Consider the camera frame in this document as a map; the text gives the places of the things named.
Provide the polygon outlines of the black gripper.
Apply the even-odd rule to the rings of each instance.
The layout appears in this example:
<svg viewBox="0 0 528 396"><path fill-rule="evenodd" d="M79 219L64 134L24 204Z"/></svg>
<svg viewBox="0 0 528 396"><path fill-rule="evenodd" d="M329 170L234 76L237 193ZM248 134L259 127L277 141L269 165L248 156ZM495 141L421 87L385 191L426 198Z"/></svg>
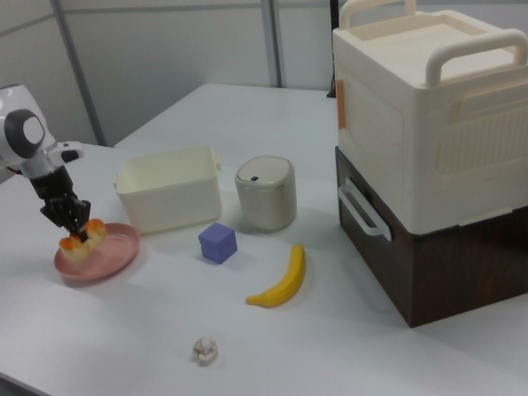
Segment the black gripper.
<svg viewBox="0 0 528 396"><path fill-rule="evenodd" d="M41 213L58 227L67 229L84 243L88 240L86 224L90 219L91 203L79 200L73 192L73 181L66 167L30 179L38 197L45 205Z"/></svg>

